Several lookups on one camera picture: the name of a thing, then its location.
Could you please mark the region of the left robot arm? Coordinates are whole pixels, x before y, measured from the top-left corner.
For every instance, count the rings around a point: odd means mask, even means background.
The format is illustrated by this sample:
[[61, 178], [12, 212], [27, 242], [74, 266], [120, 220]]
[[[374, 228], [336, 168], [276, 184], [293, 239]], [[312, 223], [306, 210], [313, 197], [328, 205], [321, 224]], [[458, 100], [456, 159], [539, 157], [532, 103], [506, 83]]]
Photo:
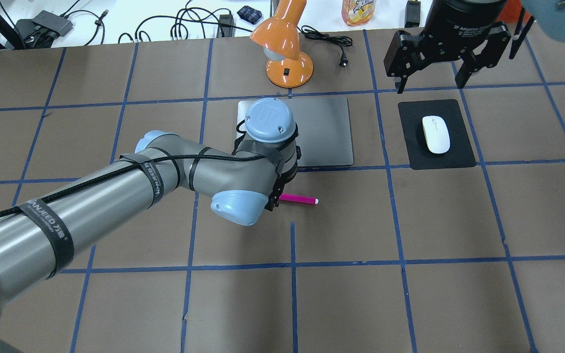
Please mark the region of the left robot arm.
[[[95, 174], [0, 211], [0, 315], [66, 269], [79, 252], [177, 188], [208, 195], [215, 214], [242, 226], [273, 210], [301, 156], [292, 110], [280, 99], [258, 99], [238, 126], [245, 130], [231, 154], [151, 130], [135, 152]], [[0, 340], [0, 353], [15, 352]]]

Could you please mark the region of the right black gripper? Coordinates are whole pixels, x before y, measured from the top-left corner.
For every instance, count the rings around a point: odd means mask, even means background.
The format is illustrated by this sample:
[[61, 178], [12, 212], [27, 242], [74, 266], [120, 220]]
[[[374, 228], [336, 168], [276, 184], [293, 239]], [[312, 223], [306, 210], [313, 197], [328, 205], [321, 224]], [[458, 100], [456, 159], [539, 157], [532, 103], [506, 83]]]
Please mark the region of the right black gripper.
[[495, 67], [511, 42], [496, 18], [505, 0], [434, 0], [418, 34], [397, 30], [384, 57], [385, 73], [395, 77], [397, 94], [408, 78], [433, 63], [462, 61], [455, 75], [458, 89], [482, 68]]

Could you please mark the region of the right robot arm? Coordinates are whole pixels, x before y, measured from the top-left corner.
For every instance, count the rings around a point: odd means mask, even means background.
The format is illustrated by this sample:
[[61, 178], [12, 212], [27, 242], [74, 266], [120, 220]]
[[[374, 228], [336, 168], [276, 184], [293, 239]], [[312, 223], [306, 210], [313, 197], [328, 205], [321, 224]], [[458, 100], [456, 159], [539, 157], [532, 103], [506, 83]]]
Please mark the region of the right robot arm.
[[434, 0], [421, 33], [397, 30], [384, 57], [387, 76], [404, 91], [410, 76], [433, 63], [462, 61], [455, 84], [462, 89], [473, 74], [495, 67], [506, 48], [514, 58], [534, 23], [551, 39], [565, 43], [565, 0], [523, 0], [510, 32], [500, 20], [505, 0]]

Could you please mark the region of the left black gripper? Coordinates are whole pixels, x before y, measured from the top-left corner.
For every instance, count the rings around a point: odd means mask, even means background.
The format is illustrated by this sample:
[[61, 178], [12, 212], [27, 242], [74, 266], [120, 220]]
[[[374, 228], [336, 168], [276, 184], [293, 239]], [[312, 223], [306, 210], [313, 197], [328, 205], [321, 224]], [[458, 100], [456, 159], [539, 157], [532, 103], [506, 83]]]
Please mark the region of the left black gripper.
[[268, 197], [268, 202], [265, 204], [265, 210], [273, 211], [275, 207], [280, 205], [280, 199], [284, 192], [285, 186], [293, 181], [298, 172], [298, 160], [301, 159], [301, 148], [296, 147], [294, 165], [289, 170], [282, 173], [273, 185], [273, 190]]

